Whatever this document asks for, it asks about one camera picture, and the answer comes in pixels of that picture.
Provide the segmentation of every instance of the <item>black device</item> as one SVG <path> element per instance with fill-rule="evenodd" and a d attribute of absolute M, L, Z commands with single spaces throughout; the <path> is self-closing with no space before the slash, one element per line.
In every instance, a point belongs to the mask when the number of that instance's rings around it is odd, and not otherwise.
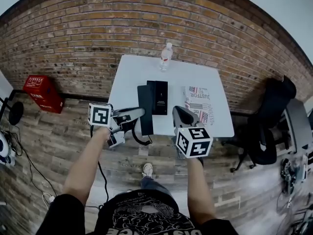
<path fill-rule="evenodd" d="M 167 82 L 147 81 L 152 91 L 152 115 L 167 115 Z"/>
<path fill-rule="evenodd" d="M 21 102 L 16 102 L 13 104 L 12 107 L 10 107 L 8 105 L 8 101 L 9 99 L 6 98 L 5 100 L 3 100 L 0 97 L 0 102 L 2 102 L 2 107 L 0 109 L 0 120 L 4 114 L 4 110 L 5 108 L 8 108 L 10 110 L 9 113 L 9 123 L 12 125 L 16 125 L 18 122 L 20 122 L 22 116 L 23 116 L 23 112 L 24 112 L 24 105 Z"/>
<path fill-rule="evenodd" d="M 140 117 L 141 134 L 153 134 L 152 122 L 152 89 L 150 85 L 140 85 L 137 87 L 138 104 L 140 108 L 145 110 L 145 114 Z"/>

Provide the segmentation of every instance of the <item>sneaker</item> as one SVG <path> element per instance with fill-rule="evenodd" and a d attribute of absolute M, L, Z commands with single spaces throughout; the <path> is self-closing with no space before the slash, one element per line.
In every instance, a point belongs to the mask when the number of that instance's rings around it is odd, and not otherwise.
<path fill-rule="evenodd" d="M 145 165 L 143 166 L 143 173 L 142 175 L 145 177 L 145 176 L 148 176 L 148 177 L 152 177 L 152 164 L 150 163 L 145 163 Z"/>

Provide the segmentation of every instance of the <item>red box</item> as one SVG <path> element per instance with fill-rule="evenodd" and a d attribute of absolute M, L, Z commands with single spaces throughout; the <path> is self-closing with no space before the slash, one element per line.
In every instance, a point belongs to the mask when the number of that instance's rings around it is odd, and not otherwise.
<path fill-rule="evenodd" d="M 23 89 L 43 111 L 61 113 L 64 99 L 60 98 L 47 76 L 30 75 Z"/>

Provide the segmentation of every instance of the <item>human hand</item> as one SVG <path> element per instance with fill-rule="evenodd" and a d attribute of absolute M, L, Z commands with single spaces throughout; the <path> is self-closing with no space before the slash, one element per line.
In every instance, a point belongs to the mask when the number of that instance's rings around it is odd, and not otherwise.
<path fill-rule="evenodd" d="M 107 127 L 100 127 L 96 132 L 100 133 L 105 140 L 110 139 L 111 131 Z"/>

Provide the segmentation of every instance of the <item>newspaper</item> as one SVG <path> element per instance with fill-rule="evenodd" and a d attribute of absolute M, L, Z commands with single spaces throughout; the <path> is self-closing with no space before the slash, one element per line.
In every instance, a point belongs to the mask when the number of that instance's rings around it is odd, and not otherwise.
<path fill-rule="evenodd" d="M 213 107 L 207 88 L 185 86 L 185 107 L 197 114 L 206 127 L 214 124 Z"/>

